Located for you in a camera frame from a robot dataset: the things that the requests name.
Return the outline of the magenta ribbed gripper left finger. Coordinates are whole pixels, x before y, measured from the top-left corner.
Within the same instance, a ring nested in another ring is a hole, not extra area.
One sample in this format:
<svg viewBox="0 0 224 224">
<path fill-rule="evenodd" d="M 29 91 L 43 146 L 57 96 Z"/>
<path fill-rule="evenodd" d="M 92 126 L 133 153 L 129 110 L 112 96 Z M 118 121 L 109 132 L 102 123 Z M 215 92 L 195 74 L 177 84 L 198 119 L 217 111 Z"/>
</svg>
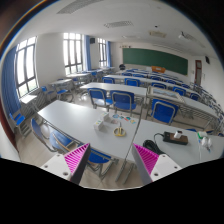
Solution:
<svg viewBox="0 0 224 224">
<path fill-rule="evenodd" d="M 84 144 L 65 155 L 56 154 L 41 168 L 78 185 L 91 153 L 90 144 Z"/>
</svg>

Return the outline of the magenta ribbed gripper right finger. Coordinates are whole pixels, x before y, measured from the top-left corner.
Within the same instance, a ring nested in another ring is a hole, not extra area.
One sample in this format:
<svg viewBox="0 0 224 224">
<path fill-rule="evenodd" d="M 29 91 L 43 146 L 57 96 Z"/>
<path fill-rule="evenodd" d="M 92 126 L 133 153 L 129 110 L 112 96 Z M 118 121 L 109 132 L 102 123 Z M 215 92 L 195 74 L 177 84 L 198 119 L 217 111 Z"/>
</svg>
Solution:
<svg viewBox="0 0 224 224">
<path fill-rule="evenodd" d="M 168 155 L 158 155 L 137 144 L 133 144 L 132 155 L 144 185 L 181 170 Z"/>
</svg>

